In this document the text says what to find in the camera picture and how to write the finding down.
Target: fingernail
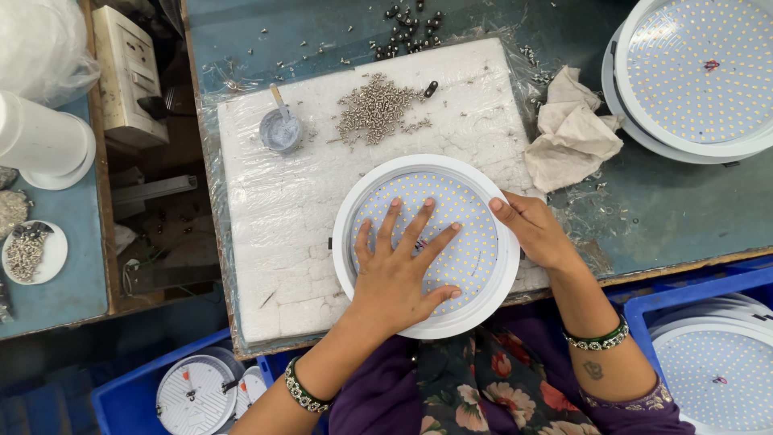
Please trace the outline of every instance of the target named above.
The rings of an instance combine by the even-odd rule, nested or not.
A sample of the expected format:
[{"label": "fingernail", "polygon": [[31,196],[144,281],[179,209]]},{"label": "fingernail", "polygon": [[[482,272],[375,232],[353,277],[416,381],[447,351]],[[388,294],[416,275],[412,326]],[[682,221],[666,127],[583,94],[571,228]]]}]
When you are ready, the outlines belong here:
[{"label": "fingernail", "polygon": [[494,198],[491,200],[491,209],[494,211],[500,211],[502,210],[502,207],[505,206],[505,203],[502,202],[499,198]]}]

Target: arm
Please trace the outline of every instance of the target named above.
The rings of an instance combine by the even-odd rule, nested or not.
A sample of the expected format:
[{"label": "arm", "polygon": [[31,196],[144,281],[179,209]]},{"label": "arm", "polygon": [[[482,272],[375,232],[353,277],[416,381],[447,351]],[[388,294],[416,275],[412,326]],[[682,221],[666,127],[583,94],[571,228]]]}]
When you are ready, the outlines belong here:
[{"label": "arm", "polygon": [[[547,205],[509,192],[505,198],[509,204],[493,199],[489,206],[516,234],[526,255],[547,270],[566,330],[586,338],[612,332],[620,323],[615,309]],[[637,399],[657,383],[655,371],[630,335],[611,349],[584,351],[571,346],[569,354],[580,386],[599,399]]]},{"label": "arm", "polygon": [[[427,267],[456,235],[460,225],[450,225],[413,256],[414,245],[433,210],[434,202],[429,198],[405,229],[400,244],[392,249],[391,233],[401,204],[397,199],[392,201],[376,233],[375,252],[367,245],[369,231],[373,230],[370,220],[363,222],[355,246],[359,276],[352,304],[330,332],[295,363],[298,382],[317,399],[332,399],[387,338],[427,319],[441,302],[461,294],[455,286],[442,286],[421,295],[421,279]],[[311,433],[318,419],[318,413],[311,413],[295,402],[281,376],[230,433],[305,435]]]}]

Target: jeweled bangle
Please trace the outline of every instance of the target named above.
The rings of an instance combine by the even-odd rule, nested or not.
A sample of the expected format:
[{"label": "jeweled bangle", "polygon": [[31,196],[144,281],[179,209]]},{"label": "jeweled bangle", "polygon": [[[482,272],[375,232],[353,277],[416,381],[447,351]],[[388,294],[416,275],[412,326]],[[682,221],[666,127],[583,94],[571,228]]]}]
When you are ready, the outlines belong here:
[{"label": "jeweled bangle", "polygon": [[295,399],[295,402],[298,402],[298,405],[307,411],[313,413],[327,411],[332,404],[332,400],[325,401],[312,396],[301,386],[301,383],[298,382],[298,378],[295,377],[295,362],[298,358],[300,357],[292,358],[292,361],[290,361],[290,364],[288,364],[288,367],[284,370],[284,383],[288,386],[290,396]]},{"label": "jeweled bangle", "polygon": [[603,351],[605,349],[613,348],[622,343],[628,336],[628,322],[625,321],[625,317],[623,317],[622,314],[618,314],[618,316],[620,316],[620,325],[614,331],[603,337],[579,338],[569,334],[566,330],[564,330],[564,337],[569,344],[584,351]]}]

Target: blue plastic crate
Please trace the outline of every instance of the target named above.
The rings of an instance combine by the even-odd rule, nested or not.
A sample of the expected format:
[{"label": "blue plastic crate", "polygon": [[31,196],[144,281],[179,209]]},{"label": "blue plastic crate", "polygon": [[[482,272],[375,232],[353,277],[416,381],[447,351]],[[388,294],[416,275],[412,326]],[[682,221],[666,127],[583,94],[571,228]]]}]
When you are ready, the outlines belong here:
[{"label": "blue plastic crate", "polygon": [[[104,435],[169,435],[155,413],[155,394],[164,374],[181,358],[230,337],[224,329],[201,340],[194,341],[170,352],[126,375],[116,378],[91,393],[91,402],[97,422]],[[274,376],[265,357],[257,358],[257,365],[266,382],[274,383]]]},{"label": "blue plastic crate", "polygon": [[622,306],[631,336],[665,382],[647,331],[649,317],[662,308],[736,292],[773,309],[773,255],[661,278],[648,287],[639,285],[608,292],[607,297]]}]

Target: cloth rag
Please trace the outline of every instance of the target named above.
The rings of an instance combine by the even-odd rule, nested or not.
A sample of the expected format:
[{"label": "cloth rag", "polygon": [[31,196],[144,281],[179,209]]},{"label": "cloth rag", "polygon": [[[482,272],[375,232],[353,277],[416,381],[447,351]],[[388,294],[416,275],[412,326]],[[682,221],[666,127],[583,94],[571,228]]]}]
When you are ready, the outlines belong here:
[{"label": "cloth rag", "polygon": [[564,66],[547,88],[537,128],[542,135],[524,151],[534,186],[543,192],[581,182],[620,152],[621,115],[596,116],[601,99],[579,82],[580,69]]}]

